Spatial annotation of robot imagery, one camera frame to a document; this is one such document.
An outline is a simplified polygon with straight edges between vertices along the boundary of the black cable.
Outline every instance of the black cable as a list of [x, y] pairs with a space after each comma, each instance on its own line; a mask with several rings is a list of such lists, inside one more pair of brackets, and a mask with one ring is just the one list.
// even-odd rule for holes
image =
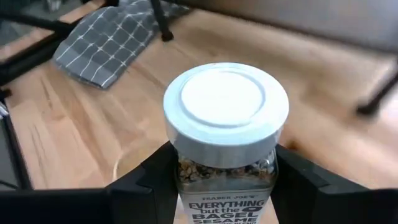
[[3, 180], [0, 180], [0, 184], [4, 185], [6, 187], [9, 187], [9, 188], [15, 189], [15, 190], [19, 190], [18, 186], [14, 185], [14, 184], [7, 183], [7, 182], [5, 182]]
[[12, 167], [14, 169], [15, 176], [17, 177], [17, 187], [21, 190], [32, 190], [32, 184], [30, 182], [27, 167], [24, 162], [24, 156], [22, 155], [21, 149], [18, 144], [17, 136], [15, 134], [14, 127], [10, 116], [3, 117], [3, 123], [0, 127], [6, 130], [6, 139], [8, 140], [8, 150], [11, 157]]

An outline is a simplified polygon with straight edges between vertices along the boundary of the black holder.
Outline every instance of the black holder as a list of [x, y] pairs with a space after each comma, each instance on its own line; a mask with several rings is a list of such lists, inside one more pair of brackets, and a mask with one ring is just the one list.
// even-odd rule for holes
[[[369, 190], [277, 146], [280, 224], [398, 223], [398, 189]], [[4, 223], [171, 224], [177, 155], [168, 142], [103, 189], [0, 192]]]

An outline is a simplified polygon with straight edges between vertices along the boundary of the black metal leg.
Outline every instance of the black metal leg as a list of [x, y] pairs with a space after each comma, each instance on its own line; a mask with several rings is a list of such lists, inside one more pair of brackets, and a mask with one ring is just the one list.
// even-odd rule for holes
[[81, 4], [86, 4], [86, 3], [88, 3], [89, 1], [91, 1], [91, 0], [80, 0], [80, 3], [81, 3]]
[[2, 11], [0, 9], [0, 19], [6, 21], [26, 24], [34, 27], [39, 27], [47, 30], [52, 30], [54, 32], [69, 34], [75, 26], [61, 21], [49, 21], [46, 19], [41, 19], [39, 17], [25, 15], [21, 13]]
[[119, 0], [105, 0], [104, 6], [118, 6], [118, 5], [119, 5]]
[[162, 33], [162, 40], [164, 42], [172, 40], [174, 36], [173, 33], [171, 33], [171, 31], [169, 30], [169, 25], [167, 24], [167, 20], [164, 16], [162, 6], [160, 5], [160, 0], [150, 0], [150, 3], [152, 4], [152, 8], [154, 9], [155, 18]]
[[359, 105], [356, 112], [360, 115], [373, 116], [380, 108], [381, 101], [387, 96], [387, 94], [393, 89], [398, 82], [398, 72], [388, 80], [388, 82], [377, 92], [376, 96], [366, 105]]

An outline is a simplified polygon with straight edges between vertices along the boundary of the white lid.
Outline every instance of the white lid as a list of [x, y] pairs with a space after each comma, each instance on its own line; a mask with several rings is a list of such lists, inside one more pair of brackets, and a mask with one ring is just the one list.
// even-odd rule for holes
[[210, 167], [241, 167], [277, 144], [289, 112], [280, 83], [239, 63], [212, 63], [178, 76], [164, 96], [167, 135], [189, 159]]

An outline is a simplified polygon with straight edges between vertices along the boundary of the gray floor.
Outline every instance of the gray floor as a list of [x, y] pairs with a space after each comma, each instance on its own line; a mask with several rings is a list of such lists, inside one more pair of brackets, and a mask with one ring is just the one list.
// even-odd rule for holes
[[[65, 3], [63, 3], [59, 10], [55, 12], [48, 12], [42, 1], [33, 2], [31, 5], [23, 8], [22, 12], [28, 15], [41, 17], [43, 19], [56, 20], [60, 16], [65, 15], [66, 13], [81, 6], [79, 0], [67, 0]], [[33, 27], [31, 26], [17, 24], [15, 22], [3, 22], [0, 27], [0, 46], [6, 45], [22, 37], [23, 35], [29, 33], [32, 28]]]

